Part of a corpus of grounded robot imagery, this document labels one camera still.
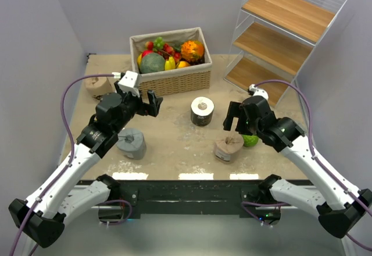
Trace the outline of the brown paper towel roll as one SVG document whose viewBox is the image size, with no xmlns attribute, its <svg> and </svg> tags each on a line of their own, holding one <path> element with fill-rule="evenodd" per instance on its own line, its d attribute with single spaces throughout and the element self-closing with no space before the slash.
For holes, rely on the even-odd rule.
<svg viewBox="0 0 372 256">
<path fill-rule="evenodd" d="M 229 134 L 214 142 L 213 153 L 223 163 L 232 163 L 243 145 L 244 139 L 240 134 Z"/>
</svg>

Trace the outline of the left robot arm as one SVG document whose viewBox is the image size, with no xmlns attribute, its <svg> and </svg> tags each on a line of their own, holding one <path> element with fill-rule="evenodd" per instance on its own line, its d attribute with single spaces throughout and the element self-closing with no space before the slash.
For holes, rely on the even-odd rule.
<svg viewBox="0 0 372 256">
<path fill-rule="evenodd" d="M 120 199 L 119 184 L 108 175 L 93 182 L 82 197 L 69 196 L 82 176 L 118 142 L 119 133 L 135 116 L 156 117 L 162 97 L 147 92 L 148 102 L 142 100 L 136 85 L 115 82 L 116 92 L 101 97 L 88 125 L 73 141 L 70 154 L 35 192 L 26 199 L 14 199 L 9 205 L 11 217 L 22 233 L 42 248 L 51 246 L 67 224 L 88 208 Z"/>
</svg>

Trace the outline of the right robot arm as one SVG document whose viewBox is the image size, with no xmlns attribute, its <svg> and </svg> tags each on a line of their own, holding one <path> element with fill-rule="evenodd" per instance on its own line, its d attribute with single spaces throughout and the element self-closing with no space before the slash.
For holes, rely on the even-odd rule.
<svg viewBox="0 0 372 256">
<path fill-rule="evenodd" d="M 347 181 L 309 143 L 305 132 L 288 117 L 277 118 L 263 96 L 230 102 L 223 122 L 231 130 L 237 118 L 239 134 L 258 136 L 265 145 L 294 163 L 317 188 L 316 193 L 269 176 L 261 185 L 259 199 L 265 205 L 276 201 L 293 205 L 313 216 L 332 236 L 342 239 L 371 206 L 371 190 L 359 189 Z"/>
</svg>

